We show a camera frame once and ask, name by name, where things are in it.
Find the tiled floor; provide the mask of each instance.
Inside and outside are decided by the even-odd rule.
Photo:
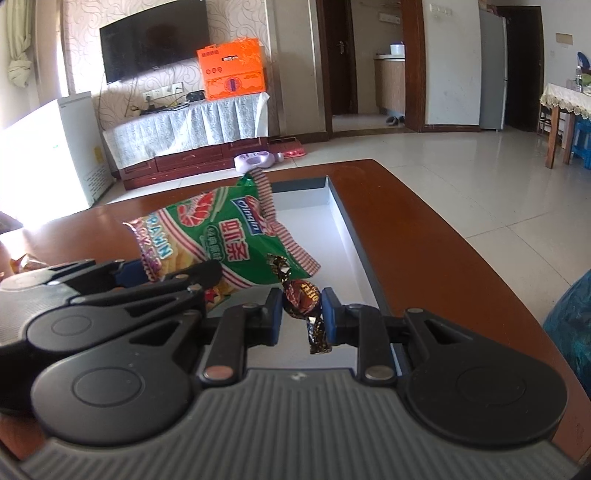
[[[305,148],[308,155],[276,168],[379,161],[466,238],[539,322],[591,268],[591,171],[577,159],[548,170],[547,143],[535,134],[375,135]],[[127,193],[118,184],[106,201],[230,176],[238,174],[214,172]]]
[[[345,132],[348,130],[366,130],[373,128],[396,128],[389,127],[386,124],[388,115],[361,114],[361,115],[334,115],[333,130],[335,132]]]

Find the kitchen counter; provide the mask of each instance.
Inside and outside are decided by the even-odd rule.
[[[397,55],[376,55],[375,60],[390,60],[390,61],[405,61],[405,58],[398,57]]]
[[[374,64],[376,104],[388,115],[403,115],[406,110],[404,59],[377,55]]]

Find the television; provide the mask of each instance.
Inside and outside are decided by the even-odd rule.
[[[209,44],[205,0],[175,0],[100,29],[107,83],[196,57]]]

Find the orange box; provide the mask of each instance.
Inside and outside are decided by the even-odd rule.
[[[208,100],[266,90],[257,38],[239,38],[197,50]]]

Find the chocolate candy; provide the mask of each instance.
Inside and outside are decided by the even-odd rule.
[[[307,323],[310,353],[329,353],[332,347],[326,340],[322,295],[318,287],[308,280],[290,280],[291,269],[285,257],[269,255],[269,264],[283,286],[283,309]]]

